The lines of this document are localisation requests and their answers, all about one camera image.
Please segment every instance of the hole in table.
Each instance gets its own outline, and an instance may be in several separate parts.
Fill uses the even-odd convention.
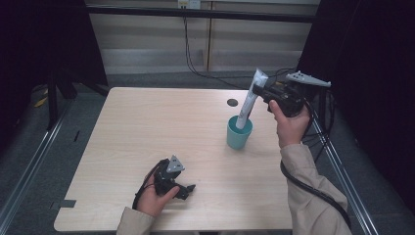
[[[228,106],[230,106],[230,107],[238,106],[238,101],[235,100],[235,99],[229,99],[227,103],[228,103]]]

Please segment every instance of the hand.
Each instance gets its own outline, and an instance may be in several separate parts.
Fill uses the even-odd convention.
[[[152,174],[147,181],[146,187],[148,186],[137,203],[137,211],[151,215],[152,217],[157,217],[167,202],[174,198],[174,196],[179,192],[179,187],[175,186],[170,189],[163,196],[159,196],[156,193],[156,188],[154,186],[155,177]]]
[[[276,101],[271,100],[269,107],[274,114],[275,120],[278,122],[277,135],[280,148],[282,149],[292,144],[299,144],[310,119],[308,109],[304,106],[298,116],[285,117]]]

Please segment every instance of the finger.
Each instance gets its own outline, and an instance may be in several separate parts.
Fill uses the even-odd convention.
[[[278,106],[278,103],[275,100],[271,100],[269,102],[269,107],[271,108],[272,114],[274,114],[275,119],[277,121],[282,121],[284,119],[287,119],[287,117],[285,117],[283,111]]]
[[[170,199],[174,198],[174,196],[176,196],[176,194],[179,192],[179,190],[180,190],[179,186],[174,186],[173,188],[168,190],[168,192],[161,197],[162,202],[164,204],[166,204],[168,202],[168,200],[170,200]]]
[[[155,183],[155,176],[152,174],[150,175],[149,180],[147,180],[146,186]]]
[[[153,169],[151,169],[147,174],[146,174],[146,176],[144,177],[144,179],[146,179],[147,177],[149,177],[149,175],[151,174],[151,173],[155,173],[156,171],[157,171],[157,169],[158,169],[159,167],[157,166],[156,168],[153,168]]]
[[[144,188],[143,195],[151,195],[151,197],[154,197],[157,195],[156,186],[154,184],[149,184]]]

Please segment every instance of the person's right hand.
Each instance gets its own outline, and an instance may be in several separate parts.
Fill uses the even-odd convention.
[[[301,143],[302,136],[309,122],[308,109],[304,106],[298,116],[286,117],[276,101],[271,100],[269,107],[274,114],[275,120],[277,120],[277,135],[280,148]]]

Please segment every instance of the wooden table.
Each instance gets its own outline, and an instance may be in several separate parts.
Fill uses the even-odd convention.
[[[172,200],[155,231],[291,229],[276,121],[260,98],[247,145],[226,144],[227,121],[247,91],[113,88],[100,113],[66,200],[58,231],[116,230],[145,175],[176,155],[186,169],[176,182],[196,184],[186,201]],[[227,104],[236,99],[237,107]]]

